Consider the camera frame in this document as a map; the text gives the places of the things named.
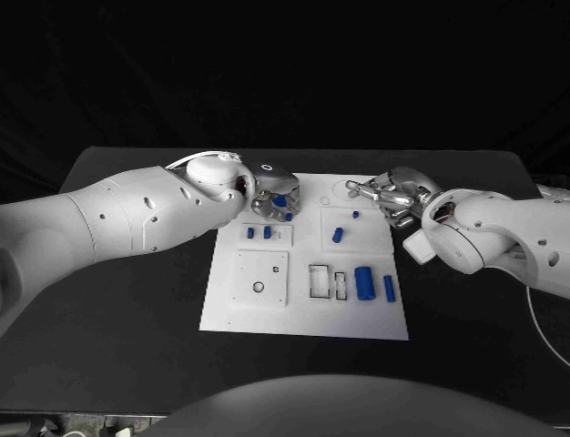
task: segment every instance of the black table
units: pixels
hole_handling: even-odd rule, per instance
[[[200,151],[92,147],[63,192]],[[409,166],[445,189],[542,197],[508,152],[230,151],[293,172]],[[416,230],[393,230],[410,341],[200,331],[214,230],[165,252],[102,262],[41,293],[0,340],[0,410],[169,414],[255,381],[354,373],[429,382],[570,424],[570,369],[539,336],[526,287],[497,269],[468,276],[438,258],[419,266],[403,249]]]

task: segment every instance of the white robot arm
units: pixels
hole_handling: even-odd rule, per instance
[[[279,196],[285,208],[272,205]],[[299,179],[278,167],[243,164],[227,152],[200,153],[79,191],[0,205],[0,336],[38,293],[74,271],[177,247],[249,208],[291,220]]]
[[[570,202],[443,191],[412,168],[347,186],[351,197],[376,200],[396,229],[422,219],[422,230],[403,243],[420,264],[438,255],[467,274],[501,269],[534,289],[570,299]]]

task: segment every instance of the white board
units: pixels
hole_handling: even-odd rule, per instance
[[[366,182],[373,176],[295,175],[301,213],[293,221],[282,223],[244,211],[218,229],[200,329],[409,340],[390,225],[374,202],[350,198],[344,185],[350,179]],[[249,227],[255,228],[253,239]],[[338,227],[344,237],[335,243]],[[328,299],[312,297],[311,265],[330,267]],[[355,268],[361,266],[373,269],[374,300],[358,300]],[[337,272],[344,272],[345,300],[337,299]],[[393,277],[393,303],[386,275]]]

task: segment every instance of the blue object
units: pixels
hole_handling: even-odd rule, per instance
[[[286,206],[288,206],[286,195],[285,195],[285,194],[280,194],[279,197],[272,201],[272,203],[273,203],[278,207],[286,207]]]
[[[393,277],[390,275],[384,277],[384,285],[387,286],[387,301],[396,302],[397,297],[394,296]]]
[[[358,287],[358,299],[374,299],[373,272],[370,267],[355,269],[355,285]]]
[[[340,243],[343,241],[343,234],[344,234],[344,229],[337,228],[334,234],[334,243]]]

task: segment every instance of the circular hole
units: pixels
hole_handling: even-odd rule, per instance
[[[184,193],[184,198],[191,198],[191,193],[181,187],[181,192]]]
[[[560,258],[559,253],[557,253],[557,252],[552,252],[552,253],[550,253],[550,256],[549,256],[549,265],[550,265],[552,267],[555,267],[555,266],[557,265],[559,258]]]

